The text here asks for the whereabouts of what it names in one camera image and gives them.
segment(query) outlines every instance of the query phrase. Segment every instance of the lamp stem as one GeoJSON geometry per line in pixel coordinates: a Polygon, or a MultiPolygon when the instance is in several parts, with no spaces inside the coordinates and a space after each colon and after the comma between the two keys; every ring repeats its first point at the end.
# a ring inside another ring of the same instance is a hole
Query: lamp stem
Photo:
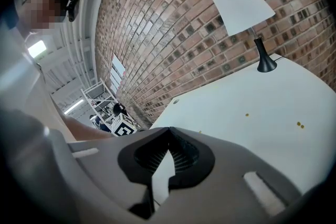
{"type": "Polygon", "coordinates": [[[274,60],[272,60],[270,58],[270,56],[267,54],[267,51],[266,51],[266,48],[264,46],[263,40],[261,38],[257,37],[257,34],[254,31],[254,29],[251,27],[250,30],[252,31],[252,33],[255,36],[254,43],[257,46],[259,56],[260,56],[259,66],[258,66],[257,70],[259,72],[262,72],[262,73],[273,71],[274,69],[277,68],[277,63],[274,60]]]}

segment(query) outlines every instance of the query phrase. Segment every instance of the white table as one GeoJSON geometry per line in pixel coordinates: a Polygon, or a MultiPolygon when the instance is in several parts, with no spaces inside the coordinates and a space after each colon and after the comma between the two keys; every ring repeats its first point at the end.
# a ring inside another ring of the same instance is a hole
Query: white table
{"type": "Polygon", "coordinates": [[[181,127],[242,145],[305,193],[333,163],[336,94],[296,63],[277,64],[260,73],[256,63],[175,97],[151,128],[181,127]]]}

